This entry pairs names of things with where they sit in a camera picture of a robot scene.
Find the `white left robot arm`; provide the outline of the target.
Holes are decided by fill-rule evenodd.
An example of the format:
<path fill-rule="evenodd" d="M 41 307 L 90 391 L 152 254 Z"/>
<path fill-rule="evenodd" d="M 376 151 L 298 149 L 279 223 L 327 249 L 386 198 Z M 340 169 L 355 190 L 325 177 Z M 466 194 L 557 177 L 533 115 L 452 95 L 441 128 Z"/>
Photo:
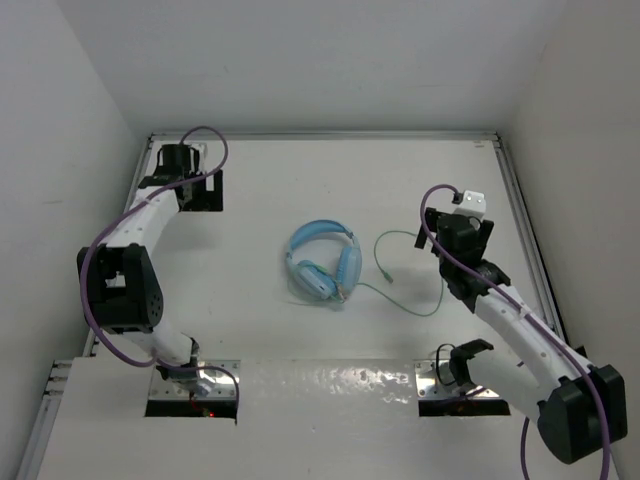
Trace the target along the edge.
<path fill-rule="evenodd" d="M 206 171 L 201 156 L 185 142 L 162 146 L 130 208 L 77 256 L 83 313 L 96 337 L 125 363 L 155 366 L 178 382 L 195 376 L 198 344 L 165 318 L 151 256 L 178 213 L 222 211 L 223 167 Z"/>

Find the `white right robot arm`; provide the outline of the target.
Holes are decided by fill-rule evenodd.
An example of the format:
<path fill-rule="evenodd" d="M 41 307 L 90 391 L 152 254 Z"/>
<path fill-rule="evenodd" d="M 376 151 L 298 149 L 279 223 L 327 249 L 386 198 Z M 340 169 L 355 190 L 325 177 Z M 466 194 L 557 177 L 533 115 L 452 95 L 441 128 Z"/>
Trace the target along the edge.
<path fill-rule="evenodd" d="M 510 278 L 484 259 L 489 220 L 428 207 L 416 247 L 432 253 L 450 293 L 508 345 L 499 353 L 476 339 L 451 353 L 459 386 L 498 393 L 534 423 L 556 459 L 572 464 L 628 434 L 625 382 L 611 365 L 595 366 L 571 349 L 524 303 Z"/>

